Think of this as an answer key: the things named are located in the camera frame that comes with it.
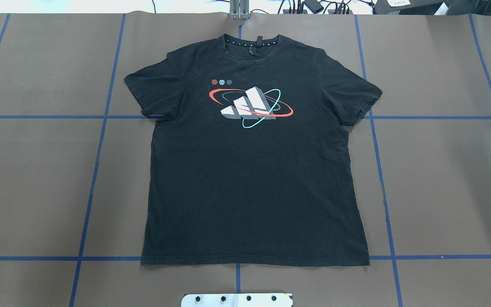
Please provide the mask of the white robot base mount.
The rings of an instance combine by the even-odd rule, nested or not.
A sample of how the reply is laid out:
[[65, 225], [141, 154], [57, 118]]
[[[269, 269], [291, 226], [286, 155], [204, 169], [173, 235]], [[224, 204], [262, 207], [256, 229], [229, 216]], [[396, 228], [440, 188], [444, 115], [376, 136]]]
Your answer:
[[182, 307], [293, 307], [291, 293], [210, 293], [189, 294]]

